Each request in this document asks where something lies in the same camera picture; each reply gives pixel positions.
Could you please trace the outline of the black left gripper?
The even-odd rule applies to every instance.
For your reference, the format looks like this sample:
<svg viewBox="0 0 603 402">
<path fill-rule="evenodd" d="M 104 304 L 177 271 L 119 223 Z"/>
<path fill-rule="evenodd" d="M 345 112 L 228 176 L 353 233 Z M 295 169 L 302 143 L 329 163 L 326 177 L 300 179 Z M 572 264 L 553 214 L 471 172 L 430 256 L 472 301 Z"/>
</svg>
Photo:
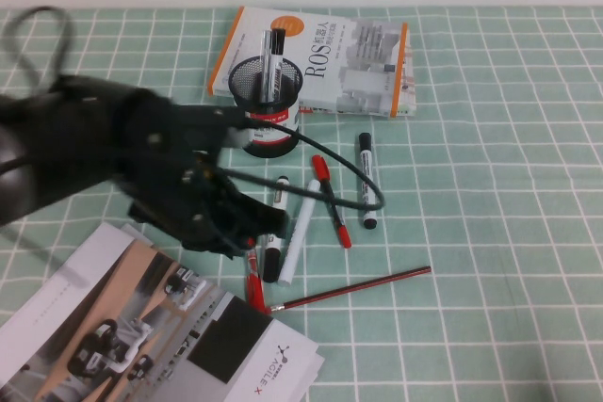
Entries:
<svg viewBox="0 0 603 402">
<path fill-rule="evenodd" d="M 237 121 L 235 110 L 131 92 L 115 117 L 116 184 L 132 200 L 130 216 L 188 250 L 229 259 L 242 257 L 258 236 L 283 237 L 285 210 L 240 192 L 218 165 Z"/>
</svg>

